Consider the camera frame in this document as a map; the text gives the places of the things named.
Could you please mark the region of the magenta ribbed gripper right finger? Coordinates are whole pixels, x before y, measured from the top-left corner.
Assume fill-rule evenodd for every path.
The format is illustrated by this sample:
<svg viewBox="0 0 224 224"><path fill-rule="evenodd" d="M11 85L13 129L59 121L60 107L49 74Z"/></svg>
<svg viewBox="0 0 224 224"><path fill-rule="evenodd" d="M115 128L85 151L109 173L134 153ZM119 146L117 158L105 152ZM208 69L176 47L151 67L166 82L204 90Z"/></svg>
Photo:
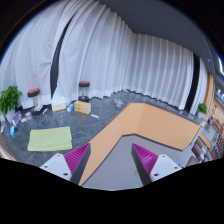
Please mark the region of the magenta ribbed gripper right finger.
<svg viewBox="0 0 224 224"><path fill-rule="evenodd" d="M131 154L143 185L181 170L166 154L156 155L137 144L132 144Z"/></svg>

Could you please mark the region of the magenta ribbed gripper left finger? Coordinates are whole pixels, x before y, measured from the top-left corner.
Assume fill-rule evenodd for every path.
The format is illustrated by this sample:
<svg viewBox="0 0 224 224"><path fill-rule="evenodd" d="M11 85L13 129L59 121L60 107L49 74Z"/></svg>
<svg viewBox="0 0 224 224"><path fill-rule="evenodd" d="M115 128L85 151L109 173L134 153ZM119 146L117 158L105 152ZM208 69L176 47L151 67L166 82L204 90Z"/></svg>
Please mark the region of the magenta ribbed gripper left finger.
<svg viewBox="0 0 224 224"><path fill-rule="evenodd" d="M65 155L56 153L41 169L78 184L85 166L91 154L91 145L89 143L71 150Z"/></svg>

